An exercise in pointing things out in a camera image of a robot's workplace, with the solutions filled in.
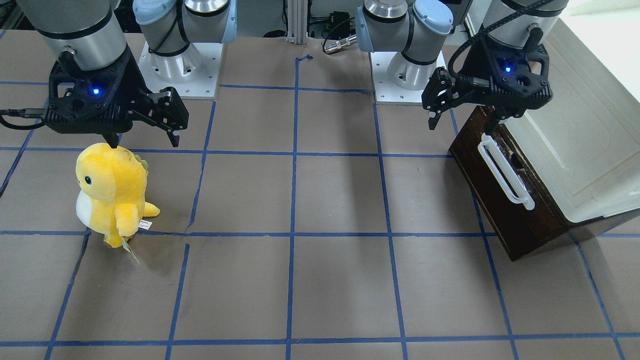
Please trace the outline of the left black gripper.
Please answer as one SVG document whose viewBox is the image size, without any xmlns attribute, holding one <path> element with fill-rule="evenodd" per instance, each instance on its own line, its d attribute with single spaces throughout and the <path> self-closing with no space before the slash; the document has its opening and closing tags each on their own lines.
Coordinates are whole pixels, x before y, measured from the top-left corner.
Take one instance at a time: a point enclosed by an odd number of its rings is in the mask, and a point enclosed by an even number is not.
<svg viewBox="0 0 640 360">
<path fill-rule="evenodd" d="M 460 75 L 462 98 L 473 104 L 504 108 L 487 111 L 484 134 L 491 135 L 501 122 L 515 113 L 537 110 L 553 99 L 550 57 L 543 44 L 513 48 L 493 39 L 471 45 Z M 429 112 L 428 126 L 434 131 L 442 112 L 450 109 L 453 78 L 444 66 L 434 69 L 422 92 L 422 107 Z"/>
</svg>

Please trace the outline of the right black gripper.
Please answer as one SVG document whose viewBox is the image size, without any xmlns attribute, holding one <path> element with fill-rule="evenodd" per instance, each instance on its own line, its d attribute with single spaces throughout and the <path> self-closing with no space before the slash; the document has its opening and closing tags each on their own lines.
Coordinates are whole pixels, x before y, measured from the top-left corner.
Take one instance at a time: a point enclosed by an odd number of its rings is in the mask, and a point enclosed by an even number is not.
<svg viewBox="0 0 640 360">
<path fill-rule="evenodd" d="M 188 128 L 189 111 L 178 90 L 166 87 L 151 93 L 130 48 L 94 70 L 82 70 L 74 54 L 62 51 L 50 72 L 48 90 L 44 125 L 57 133 L 102 135 L 114 150 L 133 121 L 160 128 L 174 148 Z"/>
</svg>

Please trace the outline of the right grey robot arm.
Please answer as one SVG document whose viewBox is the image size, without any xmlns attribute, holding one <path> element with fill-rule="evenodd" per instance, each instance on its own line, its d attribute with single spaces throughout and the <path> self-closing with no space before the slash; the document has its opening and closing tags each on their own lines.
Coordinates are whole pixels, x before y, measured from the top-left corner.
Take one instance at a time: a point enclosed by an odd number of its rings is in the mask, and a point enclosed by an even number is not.
<svg viewBox="0 0 640 360">
<path fill-rule="evenodd" d="M 189 112 L 178 84 L 207 76 L 197 44 L 225 44 L 237 36 L 235 0 L 134 0 L 145 36 L 149 69 L 161 85 L 150 88 L 115 13 L 116 0 L 19 0 L 17 5 L 57 59 L 44 108 L 3 109 L 1 115 L 39 119 L 34 125 L 2 120 L 14 130 L 43 126 L 62 134 L 100 135 L 119 145 L 134 122 L 159 128 L 179 145 Z"/>
</svg>

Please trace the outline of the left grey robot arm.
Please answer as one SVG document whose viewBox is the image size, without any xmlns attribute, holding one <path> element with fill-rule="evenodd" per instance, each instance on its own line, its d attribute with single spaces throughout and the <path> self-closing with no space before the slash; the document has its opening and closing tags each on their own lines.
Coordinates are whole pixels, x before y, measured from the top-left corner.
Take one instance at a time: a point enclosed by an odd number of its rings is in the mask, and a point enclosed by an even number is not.
<svg viewBox="0 0 640 360">
<path fill-rule="evenodd" d="M 553 99 L 550 57 L 542 41 L 567 5 L 566 0 L 493 0 L 476 34 L 446 66 L 436 62 L 463 9 L 453 11 L 439 0 L 366 0 L 357 10 L 355 30 L 361 51 L 395 54 L 388 74 L 396 85 L 422 92 L 430 130 L 443 112 L 476 104 L 494 109 L 484 125 L 490 134 L 501 121 Z"/>
</svg>

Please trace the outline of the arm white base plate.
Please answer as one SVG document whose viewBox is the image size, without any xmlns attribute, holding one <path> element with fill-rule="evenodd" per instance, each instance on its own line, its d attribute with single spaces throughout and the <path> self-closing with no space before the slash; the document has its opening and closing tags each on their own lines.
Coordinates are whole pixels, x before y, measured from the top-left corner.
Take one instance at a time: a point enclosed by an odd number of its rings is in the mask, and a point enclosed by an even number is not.
<svg viewBox="0 0 640 360">
<path fill-rule="evenodd" d="M 418 65 L 399 52 L 371 52 L 371 75 L 378 105 L 422 106 L 422 93 L 434 70 L 445 66 L 442 52 L 436 61 Z"/>
<path fill-rule="evenodd" d="M 164 57 L 145 43 L 138 68 L 153 93 L 173 87 L 183 100 L 215 100 L 223 52 L 221 43 L 191 43 L 182 54 Z"/>
</svg>

